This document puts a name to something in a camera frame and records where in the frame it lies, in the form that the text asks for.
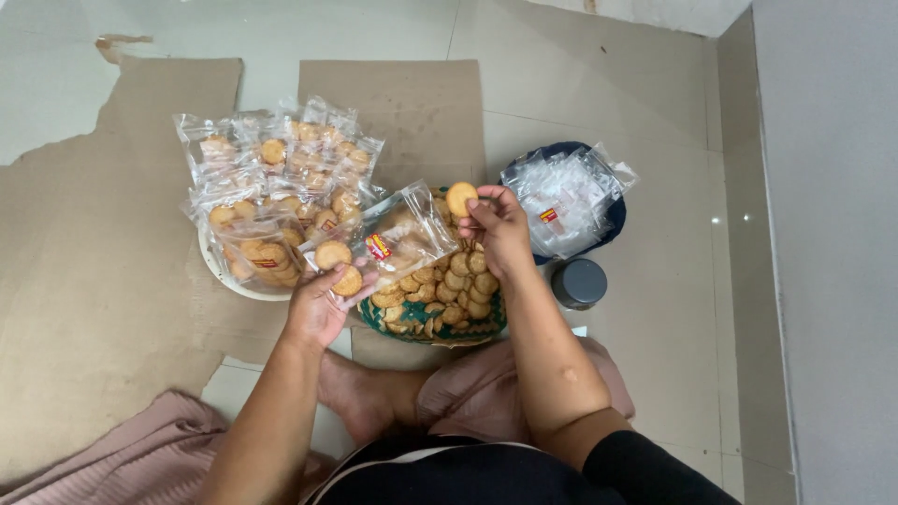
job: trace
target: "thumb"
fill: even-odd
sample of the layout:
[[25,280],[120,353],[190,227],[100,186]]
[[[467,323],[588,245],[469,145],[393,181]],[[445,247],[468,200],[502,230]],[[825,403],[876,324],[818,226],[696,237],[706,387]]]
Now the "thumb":
[[477,222],[488,230],[502,221],[502,219],[493,212],[493,208],[487,201],[469,199],[468,209],[471,211],[471,215],[474,219],[477,219]]
[[343,275],[345,274],[346,264],[338,263],[337,266],[333,268],[333,270],[322,273],[322,275],[318,276],[317,279],[310,282],[309,289],[314,293],[315,296],[323,295],[330,291],[330,289],[333,288],[340,279],[343,279]]

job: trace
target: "black sleeve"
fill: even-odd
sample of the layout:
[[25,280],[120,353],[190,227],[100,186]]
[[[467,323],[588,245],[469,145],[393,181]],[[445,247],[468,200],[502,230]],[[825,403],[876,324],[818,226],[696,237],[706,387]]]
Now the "black sleeve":
[[596,444],[583,476],[593,486],[613,488],[631,505],[739,503],[636,431],[615,431]]

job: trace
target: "black shirt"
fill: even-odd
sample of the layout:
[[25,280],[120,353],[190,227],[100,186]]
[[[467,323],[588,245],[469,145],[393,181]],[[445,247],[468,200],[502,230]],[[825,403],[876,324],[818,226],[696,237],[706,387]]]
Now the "black shirt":
[[306,503],[670,505],[738,503],[635,431],[617,431],[580,473],[523,444],[391,437],[359,449]]

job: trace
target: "hand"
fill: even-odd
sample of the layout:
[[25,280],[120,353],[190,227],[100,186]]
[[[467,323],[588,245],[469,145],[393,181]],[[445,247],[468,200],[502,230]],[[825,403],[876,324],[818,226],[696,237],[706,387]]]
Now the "hand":
[[290,308],[282,333],[284,338],[311,343],[315,347],[320,346],[322,350],[337,338],[346,322],[349,308],[374,291],[373,281],[365,279],[365,286],[350,299],[331,293],[330,289],[343,278],[345,270],[346,265],[341,263],[333,270],[316,274],[306,264],[303,276],[296,282],[290,298]]
[[459,235],[483,244],[487,267],[499,280],[518,268],[533,266],[527,215],[515,194],[505,186],[480,186],[486,199],[469,199],[471,217],[459,220]]

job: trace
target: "left hand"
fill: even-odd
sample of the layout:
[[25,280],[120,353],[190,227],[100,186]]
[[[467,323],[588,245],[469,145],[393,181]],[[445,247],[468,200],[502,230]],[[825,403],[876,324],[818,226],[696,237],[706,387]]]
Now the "left hand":
[[322,350],[337,338],[349,308],[374,291],[373,283],[366,282],[365,287],[351,299],[335,296],[330,289],[343,278],[345,270],[346,265],[341,263],[333,270],[316,274],[306,265],[290,298],[283,333],[285,338],[311,343]]

